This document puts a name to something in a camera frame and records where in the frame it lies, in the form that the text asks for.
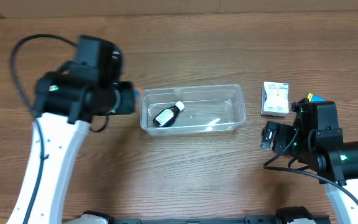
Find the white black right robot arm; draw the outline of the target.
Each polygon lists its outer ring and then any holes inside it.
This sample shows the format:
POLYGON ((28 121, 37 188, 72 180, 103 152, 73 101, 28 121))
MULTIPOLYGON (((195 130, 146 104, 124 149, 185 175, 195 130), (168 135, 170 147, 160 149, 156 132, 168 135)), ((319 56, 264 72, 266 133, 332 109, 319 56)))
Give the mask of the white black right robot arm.
POLYGON ((293 124, 267 121, 261 148, 275 156, 267 170, 318 179, 339 223, 358 223, 358 141, 344 142, 335 102, 304 98, 292 103, 293 124))

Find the orange tube white cap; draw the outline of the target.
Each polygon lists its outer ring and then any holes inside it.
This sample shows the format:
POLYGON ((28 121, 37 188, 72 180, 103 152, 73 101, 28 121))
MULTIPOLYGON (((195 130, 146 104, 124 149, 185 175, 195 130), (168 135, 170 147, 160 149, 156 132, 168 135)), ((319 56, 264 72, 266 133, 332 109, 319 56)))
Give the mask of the orange tube white cap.
POLYGON ((134 93, 136 97, 140 97, 141 95, 143 95, 143 89, 135 89, 134 93))

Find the dark syrup bottle white cap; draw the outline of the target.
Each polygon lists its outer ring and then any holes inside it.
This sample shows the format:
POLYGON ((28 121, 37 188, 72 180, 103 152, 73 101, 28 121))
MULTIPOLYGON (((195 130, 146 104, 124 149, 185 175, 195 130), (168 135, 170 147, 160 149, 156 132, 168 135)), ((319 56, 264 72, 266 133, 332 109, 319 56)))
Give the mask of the dark syrup bottle white cap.
POLYGON ((170 127, 176 121, 178 115, 185 109, 185 105, 178 101, 173 106, 165 108, 153 119, 153 124, 158 127, 170 127))

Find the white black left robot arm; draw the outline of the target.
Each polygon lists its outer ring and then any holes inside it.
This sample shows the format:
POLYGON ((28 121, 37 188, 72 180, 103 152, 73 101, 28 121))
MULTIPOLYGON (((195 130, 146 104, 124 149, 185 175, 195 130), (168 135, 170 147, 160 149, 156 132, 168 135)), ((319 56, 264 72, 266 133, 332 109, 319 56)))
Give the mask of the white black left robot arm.
POLYGON ((73 60, 37 81, 34 102, 19 92, 33 118, 32 147, 9 223, 61 223, 75 159, 93 118, 135 110, 133 84, 119 79, 120 48, 88 35, 74 48, 73 60))

